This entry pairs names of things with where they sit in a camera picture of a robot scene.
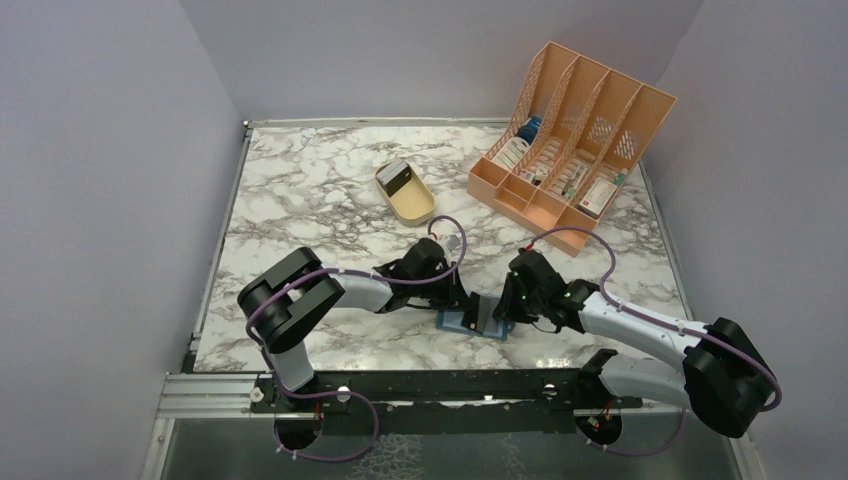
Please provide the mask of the blue card holder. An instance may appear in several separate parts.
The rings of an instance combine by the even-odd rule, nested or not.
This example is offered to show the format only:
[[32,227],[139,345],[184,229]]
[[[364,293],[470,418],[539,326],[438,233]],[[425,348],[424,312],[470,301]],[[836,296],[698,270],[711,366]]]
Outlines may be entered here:
[[470,331],[461,326],[462,313],[455,311],[440,311],[438,313],[436,327],[440,330],[453,333],[469,335],[474,337],[483,337],[505,341],[508,335],[515,327],[514,322],[501,322],[494,318],[488,324],[488,328],[483,332]]

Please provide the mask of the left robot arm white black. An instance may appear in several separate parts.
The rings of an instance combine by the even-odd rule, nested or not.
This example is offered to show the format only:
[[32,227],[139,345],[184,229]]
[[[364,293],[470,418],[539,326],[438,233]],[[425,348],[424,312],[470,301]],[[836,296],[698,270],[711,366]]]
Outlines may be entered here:
[[418,240],[403,257],[370,271],[325,268],[312,249],[300,247],[248,283],[237,304],[279,380],[277,398],[298,411],[313,401],[315,387],[305,338],[330,310],[384,314],[415,299],[441,312],[476,307],[461,284],[458,264],[433,239]]

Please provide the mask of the black credit card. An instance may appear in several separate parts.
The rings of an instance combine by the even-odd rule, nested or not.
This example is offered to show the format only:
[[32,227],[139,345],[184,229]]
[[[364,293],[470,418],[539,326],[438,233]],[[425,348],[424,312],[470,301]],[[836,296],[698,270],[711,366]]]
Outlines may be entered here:
[[478,316],[475,330],[483,332],[493,319],[493,311],[499,303],[499,298],[491,295],[481,295],[478,301]]
[[470,331],[477,331],[479,323],[481,297],[478,293],[472,292],[468,300],[464,304],[461,326]]

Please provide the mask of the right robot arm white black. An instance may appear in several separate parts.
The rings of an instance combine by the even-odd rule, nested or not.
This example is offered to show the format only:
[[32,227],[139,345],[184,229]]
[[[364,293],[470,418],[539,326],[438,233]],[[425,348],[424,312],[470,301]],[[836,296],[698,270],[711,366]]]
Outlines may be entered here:
[[534,250],[520,250],[508,268],[495,318],[528,324],[545,318],[557,331],[606,337],[641,352],[639,358],[612,351],[592,359],[576,383],[589,406],[615,397],[656,400],[739,438],[779,398],[775,376],[732,320],[704,324],[628,306],[590,281],[565,281]]

